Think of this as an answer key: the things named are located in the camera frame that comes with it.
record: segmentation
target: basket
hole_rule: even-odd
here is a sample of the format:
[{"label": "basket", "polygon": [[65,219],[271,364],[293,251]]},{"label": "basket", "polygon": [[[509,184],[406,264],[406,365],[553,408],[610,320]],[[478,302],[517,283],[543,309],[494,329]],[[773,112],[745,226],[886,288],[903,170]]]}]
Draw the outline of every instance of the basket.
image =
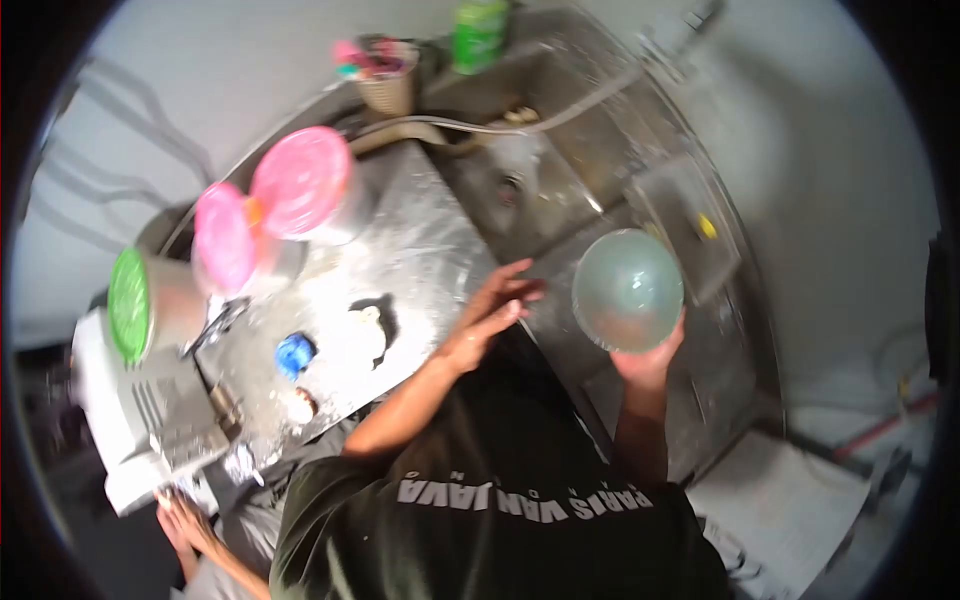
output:
[{"label": "basket", "polygon": [[356,82],[360,95],[367,106],[389,117],[402,117],[412,114],[416,100],[416,68],[420,60],[420,50],[407,42],[400,42],[398,57],[404,67],[396,73],[375,75]]}]

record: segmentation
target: pink container lid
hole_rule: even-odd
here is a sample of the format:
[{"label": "pink container lid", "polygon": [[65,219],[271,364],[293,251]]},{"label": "pink container lid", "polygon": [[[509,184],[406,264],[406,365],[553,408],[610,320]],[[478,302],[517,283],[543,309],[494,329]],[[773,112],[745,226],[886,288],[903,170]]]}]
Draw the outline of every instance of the pink container lid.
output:
[{"label": "pink container lid", "polygon": [[247,198],[230,183],[214,183],[197,200],[194,243],[210,277],[238,293],[256,268],[256,241]]},{"label": "pink container lid", "polygon": [[321,225],[344,197],[353,154],[342,135],[310,127],[287,135],[253,172],[251,195],[264,203],[264,229],[298,237]]}]

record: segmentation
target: right hand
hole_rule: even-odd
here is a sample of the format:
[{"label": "right hand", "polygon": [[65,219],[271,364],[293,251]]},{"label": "right hand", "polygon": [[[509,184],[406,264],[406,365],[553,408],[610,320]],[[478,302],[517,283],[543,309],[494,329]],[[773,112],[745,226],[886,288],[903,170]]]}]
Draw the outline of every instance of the right hand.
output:
[{"label": "right hand", "polygon": [[611,352],[610,358],[620,376],[628,384],[643,388],[658,388],[666,385],[666,370],[684,341],[686,309],[680,313],[677,325],[656,348],[642,354]]},{"label": "right hand", "polygon": [[183,534],[183,530],[174,522],[170,512],[159,504],[156,505],[156,520],[177,554],[193,553],[193,547]]},{"label": "right hand", "polygon": [[476,369],[493,336],[528,315],[523,303],[543,298],[542,279],[514,279],[533,264],[524,258],[494,271],[467,303],[436,356],[458,374]]},{"label": "right hand", "polygon": [[201,554],[209,554],[219,546],[220,539],[213,533],[210,521],[200,508],[180,491],[173,490],[171,494],[162,496],[162,499],[158,495],[156,500],[159,503],[157,518],[160,511],[163,511],[174,529],[180,532],[187,547],[196,548]]}]

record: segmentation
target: green bottle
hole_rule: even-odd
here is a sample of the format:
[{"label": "green bottle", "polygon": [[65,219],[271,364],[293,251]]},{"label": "green bottle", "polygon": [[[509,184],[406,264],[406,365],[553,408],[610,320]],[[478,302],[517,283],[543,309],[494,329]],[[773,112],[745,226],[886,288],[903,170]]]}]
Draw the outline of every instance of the green bottle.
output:
[{"label": "green bottle", "polygon": [[453,30],[453,70],[472,75],[500,56],[507,29],[507,0],[467,0],[457,9]]}]

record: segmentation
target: white machine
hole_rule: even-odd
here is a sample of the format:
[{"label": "white machine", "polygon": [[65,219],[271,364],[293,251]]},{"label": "white machine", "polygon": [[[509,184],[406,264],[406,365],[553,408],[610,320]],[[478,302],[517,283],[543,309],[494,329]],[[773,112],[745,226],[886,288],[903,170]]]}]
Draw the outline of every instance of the white machine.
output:
[{"label": "white machine", "polygon": [[180,359],[175,348],[125,364],[107,313],[97,308],[77,323],[73,361],[76,389],[107,469],[107,498],[119,516],[153,500],[154,490],[192,481],[229,449],[193,359]]}]

